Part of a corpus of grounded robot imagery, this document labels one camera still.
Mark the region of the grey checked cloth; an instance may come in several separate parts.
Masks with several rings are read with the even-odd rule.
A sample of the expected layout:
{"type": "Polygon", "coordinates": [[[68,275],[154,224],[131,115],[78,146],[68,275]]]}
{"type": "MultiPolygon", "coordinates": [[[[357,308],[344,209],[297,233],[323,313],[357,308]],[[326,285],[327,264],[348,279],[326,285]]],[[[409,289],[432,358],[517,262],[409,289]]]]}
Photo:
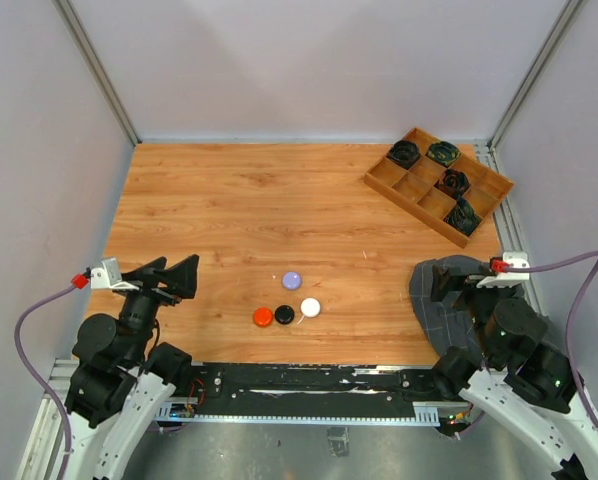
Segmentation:
{"type": "Polygon", "coordinates": [[[442,356],[457,347],[471,357],[484,356],[497,369],[507,362],[517,366],[532,350],[524,328],[524,315],[529,306],[524,300],[523,286],[497,288],[499,301],[492,309],[458,311],[451,303],[458,292],[450,292],[442,302],[432,302],[433,265],[459,268],[465,274],[489,274],[489,265],[473,257],[452,255],[426,260],[415,266],[409,283],[409,294],[415,317],[429,343],[442,356]]]}

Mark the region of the wooden divided tray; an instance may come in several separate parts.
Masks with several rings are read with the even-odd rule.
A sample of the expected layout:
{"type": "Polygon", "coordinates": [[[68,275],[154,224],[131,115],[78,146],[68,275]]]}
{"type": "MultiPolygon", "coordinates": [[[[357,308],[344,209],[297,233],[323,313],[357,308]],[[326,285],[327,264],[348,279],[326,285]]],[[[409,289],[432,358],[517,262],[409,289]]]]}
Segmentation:
{"type": "Polygon", "coordinates": [[[428,147],[441,140],[420,129],[410,130],[401,140],[414,142],[420,150],[419,160],[408,170],[387,158],[388,151],[364,175],[364,182],[374,191],[414,216],[460,247],[469,243],[486,218],[512,190],[514,183],[473,156],[460,151],[460,157],[449,167],[434,162],[426,156],[428,147]],[[482,218],[474,233],[467,237],[448,225],[444,219],[455,206],[457,199],[442,193],[435,184],[446,169],[466,174],[470,188],[462,196],[482,218]]]}

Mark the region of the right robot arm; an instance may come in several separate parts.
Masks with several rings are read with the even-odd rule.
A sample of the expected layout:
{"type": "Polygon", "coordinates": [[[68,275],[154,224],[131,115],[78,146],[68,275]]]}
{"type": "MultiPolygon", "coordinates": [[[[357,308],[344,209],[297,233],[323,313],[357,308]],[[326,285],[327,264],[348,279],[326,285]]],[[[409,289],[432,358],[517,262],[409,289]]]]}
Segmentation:
{"type": "Polygon", "coordinates": [[[449,347],[433,367],[434,392],[497,420],[547,457],[554,478],[598,479],[598,417],[573,360],[544,342],[548,323],[517,287],[484,287],[486,278],[432,268],[431,301],[457,293],[481,352],[449,347]]]}

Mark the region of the white earbud case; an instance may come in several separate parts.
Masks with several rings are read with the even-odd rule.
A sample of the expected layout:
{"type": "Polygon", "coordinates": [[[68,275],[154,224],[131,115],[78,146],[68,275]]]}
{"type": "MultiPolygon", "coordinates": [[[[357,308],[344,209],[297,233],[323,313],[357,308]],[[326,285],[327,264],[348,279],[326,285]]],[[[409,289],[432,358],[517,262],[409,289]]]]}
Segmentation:
{"type": "Polygon", "coordinates": [[[300,311],[305,318],[315,318],[321,313],[321,303],[313,297],[305,298],[301,302],[300,311]]]}

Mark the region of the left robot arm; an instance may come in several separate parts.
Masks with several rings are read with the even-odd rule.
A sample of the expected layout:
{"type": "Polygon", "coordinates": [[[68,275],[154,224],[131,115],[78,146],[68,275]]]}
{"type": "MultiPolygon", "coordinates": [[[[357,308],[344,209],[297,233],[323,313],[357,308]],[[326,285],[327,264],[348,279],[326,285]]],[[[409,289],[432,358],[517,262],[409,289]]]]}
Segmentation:
{"type": "Polygon", "coordinates": [[[63,403],[68,425],[60,479],[120,479],[162,404],[193,383],[192,357],[166,342],[149,342],[161,307],[192,299],[199,257],[174,265],[165,257],[123,273],[104,258],[74,277],[81,289],[124,298],[116,316],[98,313],[80,326],[72,354],[78,365],[63,403]]]}

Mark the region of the orange earbud case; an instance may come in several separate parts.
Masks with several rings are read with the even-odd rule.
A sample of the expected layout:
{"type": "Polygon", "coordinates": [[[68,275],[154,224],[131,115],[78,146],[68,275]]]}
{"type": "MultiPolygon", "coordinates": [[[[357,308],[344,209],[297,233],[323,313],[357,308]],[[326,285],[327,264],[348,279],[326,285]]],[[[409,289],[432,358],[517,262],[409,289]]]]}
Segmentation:
{"type": "Polygon", "coordinates": [[[269,327],[274,321],[274,312],[267,307],[257,308],[252,315],[253,323],[261,328],[269,327]]]}

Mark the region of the black earbud case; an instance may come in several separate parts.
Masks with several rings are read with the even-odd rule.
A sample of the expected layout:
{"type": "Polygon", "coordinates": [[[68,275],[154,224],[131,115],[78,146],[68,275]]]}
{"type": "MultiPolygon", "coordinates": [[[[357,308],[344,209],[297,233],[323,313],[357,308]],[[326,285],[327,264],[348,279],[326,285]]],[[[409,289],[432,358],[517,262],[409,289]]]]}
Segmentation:
{"type": "Polygon", "coordinates": [[[289,325],[295,319],[295,310],[290,305],[280,305],[274,311],[274,319],[281,325],[289,325]]]}

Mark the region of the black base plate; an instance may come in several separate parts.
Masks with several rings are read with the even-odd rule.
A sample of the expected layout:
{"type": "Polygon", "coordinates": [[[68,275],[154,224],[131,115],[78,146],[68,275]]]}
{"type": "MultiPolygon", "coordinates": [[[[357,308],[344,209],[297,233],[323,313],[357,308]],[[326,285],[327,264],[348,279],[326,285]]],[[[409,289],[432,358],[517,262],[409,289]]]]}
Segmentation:
{"type": "Polygon", "coordinates": [[[196,413],[270,409],[273,403],[310,413],[318,405],[337,412],[373,403],[459,403],[428,367],[392,365],[200,363],[190,366],[176,389],[199,399],[196,413]]]}

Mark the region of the dark rolled cloth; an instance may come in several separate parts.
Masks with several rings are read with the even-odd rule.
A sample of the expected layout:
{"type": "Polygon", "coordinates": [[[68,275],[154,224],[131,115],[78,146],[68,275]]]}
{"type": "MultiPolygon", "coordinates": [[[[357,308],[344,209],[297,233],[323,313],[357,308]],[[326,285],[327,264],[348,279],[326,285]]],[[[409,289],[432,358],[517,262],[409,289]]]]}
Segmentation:
{"type": "Polygon", "coordinates": [[[406,170],[410,169],[420,158],[418,146],[408,140],[399,140],[388,151],[387,158],[406,170]]]}
{"type": "Polygon", "coordinates": [[[438,141],[432,143],[426,152],[426,156],[434,162],[449,168],[461,155],[461,151],[452,143],[438,141]]]}
{"type": "Polygon", "coordinates": [[[468,191],[470,182],[464,172],[455,169],[446,169],[435,184],[435,187],[451,198],[458,199],[468,191]]]}
{"type": "Polygon", "coordinates": [[[444,221],[461,234],[469,237],[480,225],[482,218],[466,199],[460,197],[444,221]]]}

